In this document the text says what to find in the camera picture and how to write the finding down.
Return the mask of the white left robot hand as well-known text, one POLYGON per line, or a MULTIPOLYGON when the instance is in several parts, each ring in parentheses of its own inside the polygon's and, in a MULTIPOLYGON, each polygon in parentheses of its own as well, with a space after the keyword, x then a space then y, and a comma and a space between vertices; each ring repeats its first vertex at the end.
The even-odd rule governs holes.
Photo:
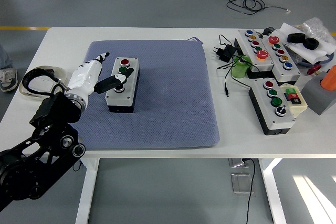
POLYGON ((73 72, 68 83, 69 90, 65 92, 65 95, 84 99, 88 98, 93 92, 101 94, 124 84, 127 78, 134 72, 133 68, 126 68, 124 71, 121 71, 121 73, 98 81, 102 71, 102 63, 108 55, 108 52, 102 53, 95 59, 80 65, 78 69, 73 72))

